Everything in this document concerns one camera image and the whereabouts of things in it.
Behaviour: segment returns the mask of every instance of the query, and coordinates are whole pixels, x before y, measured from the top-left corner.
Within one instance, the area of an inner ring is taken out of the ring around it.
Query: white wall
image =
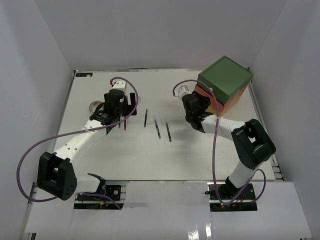
[[[16,183],[17,164],[33,143],[55,134],[71,80],[34,0],[0,1],[1,239],[20,236],[28,201]],[[27,193],[36,181],[39,156],[48,148],[37,147],[22,165]]]
[[[320,2],[289,0],[252,66],[280,169],[320,239]]]
[[[286,0],[35,0],[73,70],[249,67]]]

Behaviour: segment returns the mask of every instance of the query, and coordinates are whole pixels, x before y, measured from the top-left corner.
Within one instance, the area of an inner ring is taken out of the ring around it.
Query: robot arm
[[[191,93],[188,87],[183,85],[178,90],[178,98],[183,102],[186,121],[195,130],[202,133],[215,133],[217,116],[206,112],[210,105],[208,97],[195,91]],[[221,117],[217,135],[234,142],[240,160],[225,180],[223,189],[219,189],[234,196],[238,189],[252,177],[255,170],[276,152],[276,147],[256,119],[243,122]]]
[[[76,134],[64,146],[54,153],[45,152],[41,155],[38,166],[37,186],[62,199],[69,199],[74,193],[99,193],[105,180],[92,173],[76,177],[75,168],[83,155],[100,139],[107,135],[112,127],[91,130],[120,120],[127,116],[136,105],[134,93],[130,93],[131,104],[126,95],[127,83],[116,81],[112,89],[104,95],[101,103],[82,128],[83,133]]]

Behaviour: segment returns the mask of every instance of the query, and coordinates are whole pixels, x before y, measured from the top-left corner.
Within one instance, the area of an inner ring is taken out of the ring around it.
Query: pen
[[[159,139],[161,139],[158,123],[157,123],[157,120],[156,120],[155,116],[153,117],[153,120],[154,120],[154,125],[155,125],[156,132],[158,133],[158,137],[159,137]]]
[[[166,126],[166,131],[168,132],[169,141],[171,142],[171,135],[170,135],[169,125],[167,121],[165,122],[165,126]]]
[[[148,108],[145,110],[145,117],[144,117],[144,127],[147,125],[147,116],[148,116]]]

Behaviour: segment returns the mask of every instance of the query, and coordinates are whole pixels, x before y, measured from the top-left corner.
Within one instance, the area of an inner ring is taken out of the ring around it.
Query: cable
[[[181,81],[179,82],[178,84],[176,84],[173,89],[172,89],[172,93],[173,93],[173,96],[175,97],[176,94],[175,94],[175,89],[183,84],[183,83],[186,83],[186,82],[195,82],[195,83],[199,83],[203,86],[205,86],[208,91],[209,91],[209,94],[213,97],[214,99],[214,102],[215,102],[215,106],[216,106],[216,122],[215,122],[215,130],[214,130],[214,137],[213,137],[213,146],[212,146],[212,177],[213,177],[213,185],[214,185],[214,191],[216,193],[216,196],[218,198],[218,200],[220,201],[220,203],[224,204],[224,205],[230,205],[232,204],[238,197],[239,195],[243,192],[243,190],[247,187],[247,185],[249,184],[249,182],[251,181],[251,179],[254,177],[254,175],[256,174],[257,171],[260,171],[262,172],[263,174],[263,188],[262,188],[262,191],[260,193],[260,195],[253,201],[249,202],[250,204],[251,203],[254,203],[256,202],[261,196],[262,194],[264,193],[265,191],[265,188],[266,188],[266,182],[267,182],[267,179],[266,179],[266,174],[264,173],[263,170],[261,169],[257,169],[256,171],[254,171],[254,173],[252,174],[252,177],[248,179],[248,181],[246,181],[246,183],[240,188],[240,190],[236,193],[236,195],[228,202],[223,202],[223,200],[221,199],[221,196],[219,194],[219,191],[218,191],[218,185],[217,185],[217,178],[216,178],[216,166],[215,166],[215,162],[216,162],[216,144],[217,144],[217,135],[218,135],[218,126],[219,126],[219,117],[220,117],[220,114],[219,114],[219,105],[218,105],[218,101],[217,101],[217,98],[216,96],[214,95],[213,93],[213,89],[208,87],[205,83],[201,82],[201,81],[198,81],[198,80],[194,80],[194,79],[189,79],[189,80],[184,80],[184,81]]]
[[[65,136],[69,136],[69,135],[74,135],[74,134],[82,134],[82,133],[85,133],[86,131],[95,131],[95,130],[100,130],[100,129],[106,129],[106,128],[110,128],[110,127],[113,127],[113,126],[116,126],[122,122],[124,122],[125,120],[127,120],[134,112],[135,110],[137,109],[137,106],[138,106],[138,102],[139,102],[139,96],[138,96],[138,92],[137,92],[137,89],[135,88],[135,86],[127,79],[123,78],[123,77],[120,77],[120,76],[116,76],[114,78],[112,78],[110,80],[110,82],[112,83],[114,80],[116,79],[121,79],[125,82],[127,82],[133,89],[135,95],[136,95],[136,102],[135,102],[135,106],[133,108],[133,110],[129,113],[129,115],[127,115],[124,119],[118,121],[118,122],[115,122],[115,123],[112,123],[112,124],[109,124],[109,125],[106,125],[106,126],[100,126],[100,127],[96,127],[96,128],[90,128],[90,129],[84,129],[84,130],[79,130],[79,131],[72,131],[72,132],[67,132],[67,133],[63,133],[63,134],[60,134],[60,135],[56,135],[56,136],[50,136],[50,137],[47,137],[41,141],[38,141],[37,143],[35,143],[34,145],[32,145],[21,157],[19,163],[18,163],[18,166],[16,168],[16,182],[18,184],[18,188],[21,192],[21,194],[26,198],[28,199],[29,201],[31,202],[35,202],[35,203],[43,203],[43,202],[47,202],[47,201],[51,201],[51,200],[54,200],[54,199],[57,199],[57,197],[51,197],[51,198],[47,198],[47,199],[34,199],[32,197],[30,197],[28,194],[26,194],[26,192],[24,191],[24,189],[22,188],[22,185],[21,185],[21,180],[20,180],[20,170],[21,170],[21,165],[22,163],[24,162],[26,156],[28,155],[28,153],[30,153],[30,151],[32,149],[34,149],[36,146],[44,143],[44,142],[47,142],[49,140],[52,140],[52,139],[57,139],[57,138],[61,138],[61,137],[65,137]]]
[[[111,201],[119,210],[121,210],[121,207],[119,207],[119,205],[116,204],[116,202],[115,202],[111,197],[108,197],[108,196],[106,196],[106,195],[95,194],[95,193],[88,193],[88,192],[83,192],[82,195],[92,196],[92,197],[101,197],[101,198],[108,199],[108,200]]]

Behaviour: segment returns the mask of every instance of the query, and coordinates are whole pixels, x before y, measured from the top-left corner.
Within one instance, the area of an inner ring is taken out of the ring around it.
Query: green lid
[[[225,104],[249,83],[253,75],[235,61],[223,56],[199,73],[198,80],[212,88],[216,99]]]

